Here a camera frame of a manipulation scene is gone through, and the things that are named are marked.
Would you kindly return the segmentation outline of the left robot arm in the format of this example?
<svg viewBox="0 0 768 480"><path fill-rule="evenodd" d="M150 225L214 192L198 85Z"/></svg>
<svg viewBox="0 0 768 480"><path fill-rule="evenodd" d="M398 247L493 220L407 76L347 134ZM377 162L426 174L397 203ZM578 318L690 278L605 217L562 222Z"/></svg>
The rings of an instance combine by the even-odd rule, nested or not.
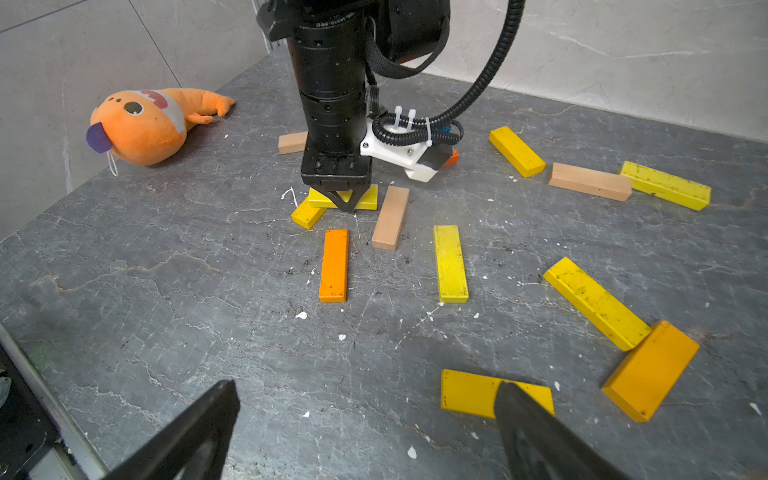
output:
<svg viewBox="0 0 768 480"><path fill-rule="evenodd" d="M445 111L420 117L379 103L379 77L423 72L450 35L447 1L267 1L257 22L269 41L286 41L308 140L303 182L352 212L369 190L372 163L399 154L414 165L433 157L439 170L464 136L458 118L483 94L505 61L524 12L506 4L495 47L466 93Z"/></svg>

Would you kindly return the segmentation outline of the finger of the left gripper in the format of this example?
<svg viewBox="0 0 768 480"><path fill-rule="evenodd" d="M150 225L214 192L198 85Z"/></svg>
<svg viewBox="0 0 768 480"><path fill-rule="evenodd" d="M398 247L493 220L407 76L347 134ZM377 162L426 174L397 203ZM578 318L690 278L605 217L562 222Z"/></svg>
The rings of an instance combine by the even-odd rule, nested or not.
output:
<svg viewBox="0 0 768 480"><path fill-rule="evenodd" d="M341 206L341 210L347 213L353 213L361 208L366 209L365 206L361 207L361 204L366 204L367 195L369 194L370 189L371 185L357 185L352 190L344 191L345 205Z"/></svg>
<svg viewBox="0 0 768 480"><path fill-rule="evenodd" d="M344 192L321 192L317 189L311 189L311 206L314 208L338 209L345 205Z"/></svg>

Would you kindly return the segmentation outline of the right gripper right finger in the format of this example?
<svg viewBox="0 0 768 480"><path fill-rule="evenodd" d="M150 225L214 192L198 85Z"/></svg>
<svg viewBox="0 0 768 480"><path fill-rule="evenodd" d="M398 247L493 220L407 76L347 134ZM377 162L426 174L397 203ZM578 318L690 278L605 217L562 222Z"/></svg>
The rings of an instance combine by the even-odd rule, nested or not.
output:
<svg viewBox="0 0 768 480"><path fill-rule="evenodd" d="M531 396L499 386L494 414L513 479L626 479Z"/></svg>

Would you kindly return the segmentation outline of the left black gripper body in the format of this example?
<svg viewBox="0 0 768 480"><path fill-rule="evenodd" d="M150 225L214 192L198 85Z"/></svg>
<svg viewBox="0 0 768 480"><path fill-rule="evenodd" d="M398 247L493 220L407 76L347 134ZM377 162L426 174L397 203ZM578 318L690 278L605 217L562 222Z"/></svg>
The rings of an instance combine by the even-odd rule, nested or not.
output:
<svg viewBox="0 0 768 480"><path fill-rule="evenodd" d="M367 189L364 16L299 25L288 47L308 130L302 180L320 192Z"/></svg>

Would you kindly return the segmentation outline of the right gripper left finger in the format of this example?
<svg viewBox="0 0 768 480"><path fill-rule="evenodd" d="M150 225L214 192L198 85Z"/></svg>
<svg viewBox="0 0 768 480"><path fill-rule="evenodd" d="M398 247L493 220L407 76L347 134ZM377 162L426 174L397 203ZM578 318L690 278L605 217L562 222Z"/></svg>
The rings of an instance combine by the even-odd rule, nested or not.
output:
<svg viewBox="0 0 768 480"><path fill-rule="evenodd" d="M221 478L239 410L236 383L217 382L106 477Z"/></svg>

